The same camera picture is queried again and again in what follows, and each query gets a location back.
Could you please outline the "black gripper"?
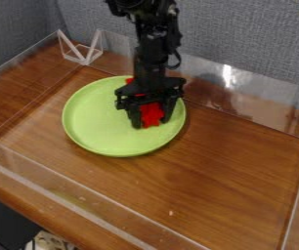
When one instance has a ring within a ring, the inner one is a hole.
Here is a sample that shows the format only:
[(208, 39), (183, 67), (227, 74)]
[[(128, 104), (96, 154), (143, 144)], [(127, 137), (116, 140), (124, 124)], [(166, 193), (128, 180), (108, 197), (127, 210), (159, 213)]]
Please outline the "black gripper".
[[(126, 77), (124, 84), (115, 90), (116, 108), (127, 108), (127, 97), (134, 94), (159, 94), (162, 99), (163, 117), (160, 121), (167, 123), (172, 117), (178, 100), (184, 96), (186, 79), (183, 77), (163, 77), (160, 80), (151, 80), (144, 84), (136, 77)], [(136, 129), (143, 127), (143, 115), (140, 107), (131, 104), (127, 109), (132, 126)]]

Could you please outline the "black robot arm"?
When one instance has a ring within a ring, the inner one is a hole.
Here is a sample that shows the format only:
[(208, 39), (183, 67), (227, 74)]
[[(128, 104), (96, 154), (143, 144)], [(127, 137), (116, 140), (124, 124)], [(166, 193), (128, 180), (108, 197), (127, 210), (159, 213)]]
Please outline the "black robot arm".
[(115, 91), (116, 108), (127, 111), (136, 129), (167, 123), (187, 80), (166, 75), (180, 66), (168, 64), (171, 56), (182, 60), (178, 48), (183, 34), (175, 0), (106, 0), (116, 17), (127, 17), (136, 26), (139, 46), (134, 57), (134, 79)]

